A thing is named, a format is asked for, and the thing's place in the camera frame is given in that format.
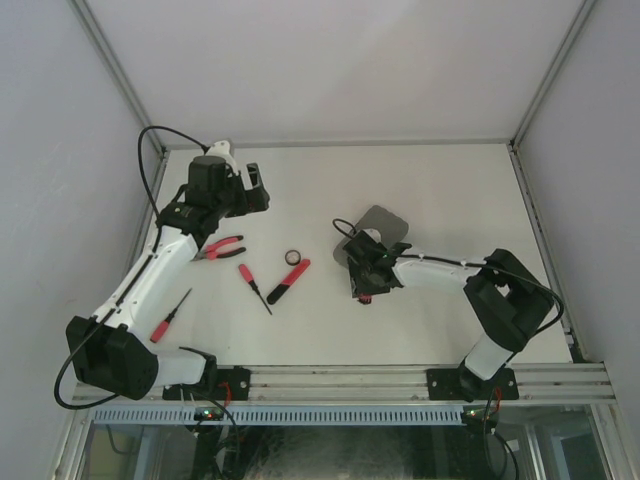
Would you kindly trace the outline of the grey plastic tool case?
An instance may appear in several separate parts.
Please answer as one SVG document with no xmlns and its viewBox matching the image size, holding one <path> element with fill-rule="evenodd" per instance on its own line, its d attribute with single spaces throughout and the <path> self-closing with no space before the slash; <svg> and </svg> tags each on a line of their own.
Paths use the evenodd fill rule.
<svg viewBox="0 0 640 480">
<path fill-rule="evenodd" d="M 333 258 L 344 268 L 348 266 L 344 246 L 360 231 L 369 234 L 374 241 L 381 243 L 385 248 L 390 248 L 402 241 L 409 232 L 409 224 L 404 219 L 379 205 L 370 207 L 355 224 L 335 218 L 332 220 L 332 225 L 343 235 L 343 239 L 333 250 Z"/>
</svg>

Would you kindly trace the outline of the short red black screwdriver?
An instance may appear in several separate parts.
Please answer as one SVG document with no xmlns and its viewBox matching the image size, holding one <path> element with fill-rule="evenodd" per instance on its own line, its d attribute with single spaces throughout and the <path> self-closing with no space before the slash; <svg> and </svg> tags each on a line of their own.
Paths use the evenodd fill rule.
<svg viewBox="0 0 640 480">
<path fill-rule="evenodd" d="M 255 278 L 251 272 L 251 270 L 248 268 L 248 266 L 246 264 L 240 264 L 238 266 L 238 270 L 243 278 L 243 280 L 249 285 L 249 287 L 251 288 L 251 290 L 257 295 L 257 297 L 260 299 L 261 303 L 264 305 L 264 307 L 266 308 L 267 312 L 272 315 L 272 311 L 269 307 L 269 305 L 267 304 L 266 300 L 263 298 L 259 287 L 255 281 Z"/>
</svg>

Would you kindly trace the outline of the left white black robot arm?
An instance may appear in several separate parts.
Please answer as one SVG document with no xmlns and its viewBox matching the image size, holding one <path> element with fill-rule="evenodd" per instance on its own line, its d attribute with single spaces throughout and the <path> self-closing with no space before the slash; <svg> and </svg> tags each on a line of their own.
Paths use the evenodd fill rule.
<svg viewBox="0 0 640 480">
<path fill-rule="evenodd" d="M 159 212 L 157 234 L 109 299 L 66 328 L 68 366 L 76 378 L 112 396 L 140 400 L 155 387 L 184 385 L 206 400 L 219 387 L 216 358 L 191 347 L 160 350 L 152 342 L 156 307 L 224 218 L 268 209 L 270 196 L 255 163 L 241 174 L 230 155 L 195 157 L 178 193 Z"/>
</svg>

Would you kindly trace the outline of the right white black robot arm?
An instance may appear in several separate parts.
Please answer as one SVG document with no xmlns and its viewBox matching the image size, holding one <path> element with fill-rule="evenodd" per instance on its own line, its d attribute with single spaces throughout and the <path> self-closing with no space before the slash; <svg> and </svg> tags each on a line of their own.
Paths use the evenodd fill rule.
<svg viewBox="0 0 640 480">
<path fill-rule="evenodd" d="M 387 247 L 373 229 L 347 233 L 341 249 L 352 296 L 362 304 L 399 288 L 437 286 L 464 294 L 482 334 L 458 366 L 427 369 L 432 400 L 518 399 L 509 363 L 565 311 L 561 297 L 505 249 L 480 261 L 441 258 L 405 242 Z"/>
</svg>

